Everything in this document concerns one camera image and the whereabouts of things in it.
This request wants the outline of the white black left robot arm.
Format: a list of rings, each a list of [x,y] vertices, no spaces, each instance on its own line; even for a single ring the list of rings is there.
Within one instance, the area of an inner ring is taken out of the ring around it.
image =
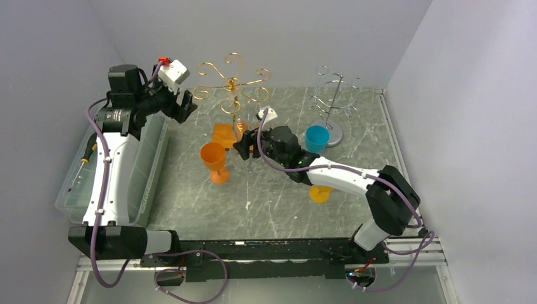
[[[96,171],[82,225],[71,227],[69,242],[92,260],[130,260],[156,254],[167,266],[177,264],[182,248],[175,231],[149,231],[130,223],[132,173],[147,117],[159,112],[183,123],[196,110],[190,91],[179,86],[190,72],[179,60],[160,58],[146,78],[137,65],[108,72],[110,90],[102,107],[88,115],[96,131]],[[182,95],[182,102],[177,98]]]

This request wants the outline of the clear wine glass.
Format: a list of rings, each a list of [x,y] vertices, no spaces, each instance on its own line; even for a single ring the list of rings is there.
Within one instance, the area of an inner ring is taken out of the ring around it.
[[[232,132],[235,138],[235,142],[241,141],[241,139],[243,138],[243,134],[247,130],[249,130],[249,127],[250,123],[243,118],[238,118],[234,121],[234,123],[232,124]]]

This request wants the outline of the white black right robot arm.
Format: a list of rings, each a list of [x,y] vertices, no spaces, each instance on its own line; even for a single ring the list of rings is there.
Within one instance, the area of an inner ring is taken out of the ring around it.
[[[391,165],[374,170],[331,161],[303,149],[286,125],[268,130],[246,130],[233,147],[242,159],[263,158],[296,183],[363,196],[372,218],[356,230],[349,245],[350,257],[357,263],[366,262],[374,248],[386,238],[402,235],[412,218],[421,224],[417,214],[419,195]]]

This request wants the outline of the yellow plastic goblet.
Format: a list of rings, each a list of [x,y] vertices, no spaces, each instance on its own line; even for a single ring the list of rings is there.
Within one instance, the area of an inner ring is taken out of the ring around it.
[[[329,199],[332,190],[333,188],[329,186],[313,185],[310,187],[308,194],[312,201],[325,203]]]

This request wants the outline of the orange plastic goblet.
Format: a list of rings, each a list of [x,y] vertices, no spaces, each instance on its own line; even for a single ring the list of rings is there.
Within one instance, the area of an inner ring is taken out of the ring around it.
[[[229,179],[229,171],[225,167],[226,150],[218,142],[208,142],[200,149],[200,157],[210,171],[210,180],[214,184],[223,184]]]

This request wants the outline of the gold wire glass rack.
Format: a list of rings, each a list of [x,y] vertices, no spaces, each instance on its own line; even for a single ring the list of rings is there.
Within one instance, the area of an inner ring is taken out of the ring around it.
[[[200,76],[206,76],[210,71],[216,72],[216,74],[222,79],[221,85],[197,85],[193,89],[193,97],[198,101],[206,100],[210,97],[210,89],[223,89],[225,95],[218,103],[220,109],[227,115],[232,117],[232,122],[229,123],[216,123],[213,128],[212,141],[220,143],[225,150],[230,150],[235,142],[235,138],[232,132],[232,124],[239,118],[239,114],[242,108],[241,98],[245,98],[247,102],[254,102],[257,105],[261,105],[266,102],[270,97],[270,93],[266,87],[257,87],[253,96],[246,94],[243,89],[247,86],[255,84],[261,84],[272,78],[272,72],[267,68],[256,69],[256,75],[259,76],[256,80],[242,81],[239,79],[243,65],[243,57],[239,53],[231,52],[224,57],[226,64],[231,65],[237,63],[237,70],[233,76],[226,76],[222,73],[216,65],[212,62],[200,63],[196,68],[196,73]]]

